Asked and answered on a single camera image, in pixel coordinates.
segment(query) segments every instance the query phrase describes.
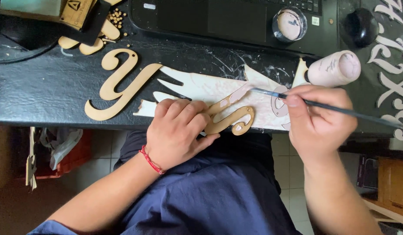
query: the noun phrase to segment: black desk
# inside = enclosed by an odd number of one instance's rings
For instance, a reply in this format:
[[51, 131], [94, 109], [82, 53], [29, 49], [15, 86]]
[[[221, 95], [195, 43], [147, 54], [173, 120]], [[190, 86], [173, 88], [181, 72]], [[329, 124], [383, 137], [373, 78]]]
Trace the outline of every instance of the black desk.
[[[128, 2], [124, 1], [117, 8], [126, 12], [127, 4]], [[355, 4], [341, 1], [339, 3], [340, 19], [352, 12]], [[380, 0], [372, 0], [371, 3], [363, 3], [363, 7], [373, 10], [378, 4], [384, 3]], [[389, 20], [385, 14], [375, 13], [375, 16], [377, 21], [384, 26], [383, 36], [392, 40], [399, 37], [403, 39], [403, 25]], [[101, 67], [101, 60], [107, 52], [117, 48], [126, 48], [127, 44], [132, 45], [130, 49], [138, 54], [139, 61], [130, 75], [123, 79], [117, 90], [126, 88], [140, 72], [139, 68], [144, 68], [151, 63], [160, 62], [183, 72], [202, 72], [218, 77], [242, 79], [238, 69], [234, 70], [234, 68], [246, 62], [268, 78], [288, 85], [293, 82], [298, 64], [297, 56], [242, 46], [239, 47], [240, 49], [231, 49], [202, 42], [191, 43], [156, 38], [135, 28], [129, 20], [123, 20], [122, 26], [121, 34], [127, 32], [129, 35], [115, 44], [108, 43], [103, 50], [94, 55], [84, 56], [78, 49], [70, 49], [64, 51], [73, 56], [65, 56], [57, 45], [34, 59], [14, 64], [0, 64], [0, 123], [12, 126], [69, 126], [106, 129], [137, 129], [148, 126], [152, 120], [151, 117], [132, 115], [138, 110], [141, 99], [155, 101], [152, 96], [154, 91], [180, 97], [179, 94], [165, 88], [156, 80], [156, 78], [161, 78], [173, 82], [173, 79], [162, 72], [156, 72], [126, 108], [114, 118], [95, 121], [84, 113], [84, 104], [88, 99], [91, 99], [92, 104], [99, 109], [108, 108], [115, 103], [115, 100], [104, 101], [99, 97], [101, 85], [113, 73], [113, 71], [107, 71]], [[341, 44], [342, 49], [347, 49], [344, 43]], [[380, 108], [376, 108], [377, 98], [388, 89], [378, 80], [378, 72], [383, 69], [374, 63], [366, 64], [374, 45], [376, 43], [365, 49], [352, 50], [360, 58], [362, 73], [357, 81], [344, 88], [349, 93], [357, 111], [374, 116], [385, 114], [394, 116], [398, 110], [393, 108], [392, 102], [399, 97], [397, 94], [390, 95]], [[385, 58], [386, 61], [391, 64], [403, 63], [400, 51], [392, 48], [390, 51], [392, 56]], [[120, 55], [120, 60], [125, 60], [124, 55]], [[225, 69], [223, 72], [219, 60], [234, 72], [229, 69]], [[270, 65], [285, 68], [289, 76], [282, 75], [282, 73], [277, 76], [276, 70], [267, 69]], [[397, 84], [403, 80], [403, 73], [388, 74], [387, 76]], [[393, 128], [362, 121], [359, 121], [356, 130], [357, 134], [362, 136], [392, 136], [393, 131]]]

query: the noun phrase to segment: tile floor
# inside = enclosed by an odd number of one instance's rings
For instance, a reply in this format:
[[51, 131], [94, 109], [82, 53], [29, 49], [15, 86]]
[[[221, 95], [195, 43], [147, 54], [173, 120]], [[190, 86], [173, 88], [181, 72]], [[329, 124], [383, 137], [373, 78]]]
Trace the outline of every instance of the tile floor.
[[[125, 142], [127, 131], [94, 130], [92, 160], [61, 177], [69, 188], [80, 192], [113, 170]], [[303, 163], [290, 143], [287, 134], [273, 134], [275, 174], [280, 183], [281, 199], [290, 213], [295, 227], [304, 235], [312, 235], [303, 190]]]

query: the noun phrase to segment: sticker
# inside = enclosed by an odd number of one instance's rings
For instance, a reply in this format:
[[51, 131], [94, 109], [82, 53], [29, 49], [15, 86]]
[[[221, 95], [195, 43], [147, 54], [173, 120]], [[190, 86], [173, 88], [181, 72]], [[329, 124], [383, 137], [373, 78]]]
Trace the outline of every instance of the sticker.
[[156, 6], [154, 4], [148, 4], [148, 3], [143, 4], [143, 8], [146, 8], [146, 9], [155, 10], [155, 7]]
[[316, 25], [316, 26], [319, 26], [319, 18], [315, 17], [315, 16], [312, 16], [312, 24]]

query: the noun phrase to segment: hand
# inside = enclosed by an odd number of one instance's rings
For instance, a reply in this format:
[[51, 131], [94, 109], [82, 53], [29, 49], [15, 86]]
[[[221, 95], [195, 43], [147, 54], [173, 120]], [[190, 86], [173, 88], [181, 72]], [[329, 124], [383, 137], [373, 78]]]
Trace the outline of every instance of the hand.
[[288, 91], [283, 100], [288, 106], [291, 129], [290, 141], [303, 162], [322, 162], [333, 156], [341, 144], [357, 127], [357, 119], [350, 115], [319, 107], [307, 106], [301, 99], [308, 99], [344, 109], [352, 109], [345, 90], [302, 85]]
[[168, 170], [194, 157], [210, 146], [220, 134], [196, 137], [210, 121], [200, 113], [208, 109], [203, 101], [164, 99], [155, 108], [155, 117], [147, 131], [145, 152], [161, 170]]

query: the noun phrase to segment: brush handle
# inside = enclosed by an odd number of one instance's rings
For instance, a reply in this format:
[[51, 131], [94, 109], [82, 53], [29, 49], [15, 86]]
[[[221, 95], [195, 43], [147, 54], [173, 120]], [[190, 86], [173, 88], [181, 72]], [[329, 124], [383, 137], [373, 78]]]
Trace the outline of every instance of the brush handle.
[[[287, 98], [287, 94], [281, 94], [281, 93], [277, 93], [277, 92], [267, 91], [267, 90], [260, 89], [260, 88], [252, 88], [251, 91], [262, 93], [262, 94], [268, 94], [268, 95], [271, 95], [271, 96], [274, 96], [274, 97], [278, 97], [280, 99], [286, 99]], [[354, 116], [354, 117], [357, 117], [357, 118], [366, 119], [366, 120], [369, 120], [369, 121], [372, 121], [372, 122], [375, 122], [375, 123], [380, 123], [380, 124], [383, 124], [383, 125], [386, 125], [386, 126], [392, 126], [392, 127], [395, 127], [395, 128], [403, 129], [403, 123], [394, 123], [394, 122], [391, 122], [391, 121], [386, 120], [386, 119], [376, 118], [376, 117], [373, 117], [373, 116], [357, 113], [354, 110], [338, 108], [338, 107], [335, 107], [335, 106], [332, 106], [332, 105], [329, 105], [329, 104], [322, 104], [322, 103], [319, 103], [319, 102], [316, 102], [316, 101], [311, 101], [311, 100], [308, 100], [308, 99], [303, 99], [303, 101], [307, 105], [316, 106], [316, 107], [320, 107], [320, 108], [324, 108], [324, 109], [329, 109], [329, 110], [332, 110], [332, 111], [337, 111], [337, 112], [341, 112], [341, 113], [344, 113], [344, 114], [347, 114], [347, 115], [351, 115], [351, 116]]]

